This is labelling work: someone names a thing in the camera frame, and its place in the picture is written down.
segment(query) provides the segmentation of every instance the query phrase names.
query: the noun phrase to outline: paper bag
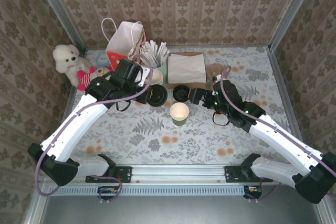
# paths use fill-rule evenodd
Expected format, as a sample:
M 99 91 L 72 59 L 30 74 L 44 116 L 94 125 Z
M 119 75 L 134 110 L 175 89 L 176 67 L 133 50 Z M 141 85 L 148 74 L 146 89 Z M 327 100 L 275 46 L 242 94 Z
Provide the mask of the paper bag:
M 113 22 L 116 31 L 109 40 L 103 30 L 103 22 L 109 19 Z M 133 59 L 140 53 L 140 47 L 145 43 L 146 36 L 141 22 L 121 22 L 117 28 L 112 18 L 105 18 L 101 22 L 101 30 L 109 42 L 106 47 L 106 54 L 111 63 L 112 70 L 117 68 L 121 59 Z

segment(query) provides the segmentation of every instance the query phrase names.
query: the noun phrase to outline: stuffed animal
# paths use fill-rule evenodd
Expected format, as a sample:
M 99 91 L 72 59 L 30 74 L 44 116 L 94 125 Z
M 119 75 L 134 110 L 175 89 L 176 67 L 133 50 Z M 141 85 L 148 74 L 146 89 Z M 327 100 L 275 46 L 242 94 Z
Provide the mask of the stuffed animal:
M 79 84 L 77 72 L 82 70 L 88 73 L 91 67 L 91 63 L 85 58 L 80 57 L 78 49 L 73 45 L 56 46 L 52 56 L 56 63 L 57 72 L 65 73 L 71 84 L 75 87 Z
M 97 68 L 95 70 L 94 67 L 90 67 L 90 72 L 89 73 L 85 73 L 82 70 L 79 70 L 77 72 L 77 76 L 79 78 L 80 84 L 78 85 L 78 90 L 83 91 L 86 89 L 86 87 L 90 84 L 90 82 L 94 79 L 97 78 L 99 76 L 103 76 L 104 74 L 106 74 L 107 72 L 112 71 L 112 67 L 100 67 Z

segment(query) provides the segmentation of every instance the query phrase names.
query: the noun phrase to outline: cable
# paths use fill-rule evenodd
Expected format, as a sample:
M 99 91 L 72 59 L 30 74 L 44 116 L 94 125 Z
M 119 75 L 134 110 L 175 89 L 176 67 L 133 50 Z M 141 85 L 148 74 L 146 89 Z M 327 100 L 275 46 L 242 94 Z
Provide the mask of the cable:
M 116 109 L 117 109 L 118 111 L 120 111 L 120 112 L 124 112 L 124 111 L 127 110 L 130 106 L 131 106 L 131 101 L 128 101 L 127 106 L 126 106 L 125 108 L 123 108 L 122 110 L 119 110 L 119 104 L 118 104 L 117 102 L 115 103 L 115 107 L 116 107 Z
M 262 181 L 262 178 L 260 178 L 260 184 L 259 184 L 259 186 L 261 187 L 261 189 L 263 188 L 262 185 L 263 184 L 263 181 Z
M 47 153 L 49 152 L 49 150 L 52 148 L 52 146 L 54 146 L 54 143 L 58 140 L 59 136 L 62 134 L 62 132 L 66 129 L 66 127 L 69 126 L 69 124 L 77 117 L 80 115 L 80 113 L 82 113 L 84 110 L 86 110 L 87 108 L 91 107 L 91 106 L 94 106 L 94 105 L 98 105 L 98 104 L 107 104 L 107 103 L 116 103 L 116 102 L 122 102 L 122 101 L 128 101 L 128 100 L 133 100 L 134 98 L 142 95 L 147 89 L 148 87 L 150 86 L 150 83 L 152 81 L 152 77 L 153 77 L 153 68 L 150 64 L 150 61 L 143 55 L 136 55 L 134 56 L 133 58 L 133 61 L 137 60 L 139 57 L 143 58 L 147 65 L 148 65 L 148 68 L 150 69 L 150 73 L 149 73 L 149 80 L 148 80 L 148 83 L 147 85 L 139 91 L 139 93 L 137 94 L 134 94 L 134 95 L 131 95 L 129 97 L 125 97 L 125 98 L 119 98 L 119 99 L 112 99 L 112 100 L 106 100 L 106 101 L 99 101 L 99 102 L 94 102 L 94 103 L 91 103 L 91 104 L 88 104 L 86 106 L 84 106 L 83 108 L 81 108 L 79 111 L 76 112 L 75 115 L 73 115 L 65 124 L 64 126 L 59 130 L 59 132 L 56 134 L 56 136 L 54 137 L 54 139 L 50 142 L 50 144 L 48 145 L 48 147 L 45 149 L 45 151 L 41 154 L 41 157 L 39 158 L 39 160 L 37 161 L 37 164 L 36 164 L 36 168 L 35 168 L 35 173 L 34 173 L 34 182 L 35 182 L 35 188 L 37 190 L 37 192 L 41 195 L 41 196 L 50 196 L 52 194 L 54 194 L 58 188 L 56 187 L 55 190 L 53 190 L 52 192 L 50 193 L 44 193 L 41 191 L 41 188 L 38 184 L 38 172 L 40 170 L 40 167 L 41 167 L 41 164 L 42 164 L 42 161 L 43 159 L 45 158 L 45 156 L 47 155 Z
M 255 201 L 264 200 L 264 199 L 267 199 L 267 198 L 271 197 L 279 189 L 280 186 L 281 186 L 281 182 L 268 195 L 266 195 L 265 197 L 261 197 L 259 199 L 256 199 L 251 194 L 245 193 L 245 195 L 248 196 L 248 197 L 250 197 L 251 199 L 254 199 Z
M 333 193 L 327 193 L 327 195 L 330 197 L 336 197 L 336 194 L 333 194 Z
M 216 114 L 216 112 L 214 112 L 213 113 L 213 115 L 212 115 L 212 122 L 214 123 L 214 124 L 216 124 L 216 125 L 218 125 L 218 126 L 227 126 L 229 123 L 230 123 L 230 121 L 227 121 L 227 123 L 226 124 L 218 124 L 218 123 L 215 123 L 215 114 Z
M 96 176 L 96 175 L 91 175 L 90 177 L 92 177 L 92 178 L 99 178 L 99 179 L 111 179 L 111 180 L 117 181 L 117 182 L 119 183 L 119 190 L 118 190 L 117 193 L 114 195 L 114 197 L 111 198 L 111 199 L 109 199 L 108 201 L 113 201 L 113 200 L 115 200 L 115 199 L 119 196 L 119 194 L 121 193 L 121 190 L 122 190 L 122 182 L 121 182 L 120 179 L 118 179 L 118 178 L 114 178 L 114 177 L 99 177 L 99 176 Z M 101 193 L 102 193 L 102 191 L 104 191 L 104 190 L 106 190 L 106 189 L 109 189 L 109 188 L 108 188 L 108 187 L 105 187 L 105 188 L 101 188 L 101 189 L 99 190 L 98 198 L 100 199 L 100 202 L 103 201 L 103 199 L 101 198 Z
M 291 139 L 285 132 L 283 132 L 282 130 L 279 130 L 277 127 L 273 126 L 272 124 L 265 122 L 262 119 L 256 118 L 255 116 L 252 116 L 250 114 L 245 113 L 243 110 L 241 110 L 240 108 L 238 108 L 236 105 L 234 105 L 234 103 L 229 99 L 229 97 L 227 96 L 225 90 L 224 90 L 224 86 L 223 86 L 223 78 L 224 75 L 228 75 L 228 73 L 230 73 L 231 71 L 231 66 L 227 66 L 224 70 L 223 73 L 221 75 L 221 79 L 220 79 L 220 88 L 221 91 L 225 97 L 225 99 L 227 100 L 227 102 L 238 112 L 240 112 L 241 114 L 255 120 L 258 121 L 260 123 L 263 123 L 264 125 L 270 127 L 272 130 L 274 130 L 275 132 L 279 133 L 280 135 L 282 135 L 284 138 L 286 138 L 287 140 L 289 140 L 293 145 L 295 145 L 297 148 L 301 149 L 304 153 L 308 154 L 310 157 L 312 157 L 315 161 L 317 161 L 318 163 L 320 163 L 327 171 L 329 171 L 334 177 L 336 177 L 336 172 L 334 172 L 328 165 L 326 165 L 322 160 L 320 160 L 318 157 L 316 157 L 314 154 L 310 153 L 306 148 L 304 148 L 303 146 L 301 146 L 300 144 L 298 144 L 297 142 L 295 142 L 293 139 Z

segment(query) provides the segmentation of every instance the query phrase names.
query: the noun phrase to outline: brown paper item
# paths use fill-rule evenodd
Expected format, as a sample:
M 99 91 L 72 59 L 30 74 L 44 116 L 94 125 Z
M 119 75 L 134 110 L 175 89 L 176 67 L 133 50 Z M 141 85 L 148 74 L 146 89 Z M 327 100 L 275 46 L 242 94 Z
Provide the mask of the brown paper item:
M 174 54 L 192 57 L 192 56 L 200 55 L 202 54 L 202 52 L 175 52 Z M 168 83 L 168 89 L 174 89 L 178 85 L 185 85 L 190 89 L 196 89 L 196 88 L 205 89 L 206 88 L 206 83 L 194 82 L 194 83 Z
M 212 80 L 212 77 L 222 74 L 225 66 L 221 64 L 211 64 L 206 68 L 206 77 L 209 80 Z

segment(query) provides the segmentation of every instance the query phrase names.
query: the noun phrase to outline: gray floor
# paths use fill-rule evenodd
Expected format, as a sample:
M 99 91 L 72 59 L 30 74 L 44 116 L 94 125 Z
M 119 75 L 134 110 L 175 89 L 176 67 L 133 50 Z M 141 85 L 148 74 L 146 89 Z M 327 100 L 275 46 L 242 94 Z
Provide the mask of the gray floor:
M 109 204 L 97 197 L 50 197 L 43 224 L 319 224 L 316 206 L 281 186 L 258 203 L 238 196 L 120 197 Z

